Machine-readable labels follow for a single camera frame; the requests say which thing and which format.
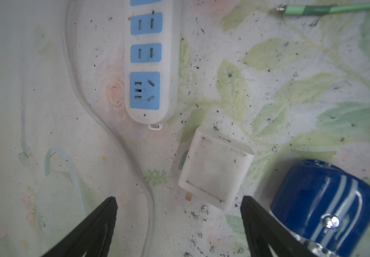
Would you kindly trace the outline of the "white usb power adapter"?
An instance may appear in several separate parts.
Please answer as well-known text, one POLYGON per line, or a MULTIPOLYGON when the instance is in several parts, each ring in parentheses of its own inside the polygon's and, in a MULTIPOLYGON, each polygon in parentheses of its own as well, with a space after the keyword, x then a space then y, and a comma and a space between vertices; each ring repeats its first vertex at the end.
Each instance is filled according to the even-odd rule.
POLYGON ((178 185, 227 212, 254 159, 253 149, 209 128, 196 129, 178 185))

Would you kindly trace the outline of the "blue electric shaver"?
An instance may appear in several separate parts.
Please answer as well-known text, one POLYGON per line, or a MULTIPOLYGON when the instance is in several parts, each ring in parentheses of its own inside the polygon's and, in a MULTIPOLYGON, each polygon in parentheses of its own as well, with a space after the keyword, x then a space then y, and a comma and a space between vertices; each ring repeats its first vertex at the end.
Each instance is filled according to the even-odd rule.
POLYGON ((303 160, 287 172, 270 212, 300 242, 349 257, 370 225, 370 185, 330 163, 303 160))

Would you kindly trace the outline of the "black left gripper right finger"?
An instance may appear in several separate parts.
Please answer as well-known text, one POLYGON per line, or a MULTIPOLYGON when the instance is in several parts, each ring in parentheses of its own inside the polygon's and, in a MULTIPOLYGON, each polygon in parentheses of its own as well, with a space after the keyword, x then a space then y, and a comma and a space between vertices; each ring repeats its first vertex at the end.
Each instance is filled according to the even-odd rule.
POLYGON ((240 206, 252 257, 313 257, 314 254, 284 229, 253 197, 244 196, 240 206))

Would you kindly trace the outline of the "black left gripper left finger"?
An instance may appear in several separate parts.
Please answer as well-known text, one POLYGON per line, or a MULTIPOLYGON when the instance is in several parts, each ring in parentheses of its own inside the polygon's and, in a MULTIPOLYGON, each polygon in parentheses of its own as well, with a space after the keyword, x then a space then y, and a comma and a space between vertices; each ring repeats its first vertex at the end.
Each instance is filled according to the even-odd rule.
POLYGON ((45 257, 106 257, 114 233, 117 202, 105 199, 71 233, 47 251, 45 257))

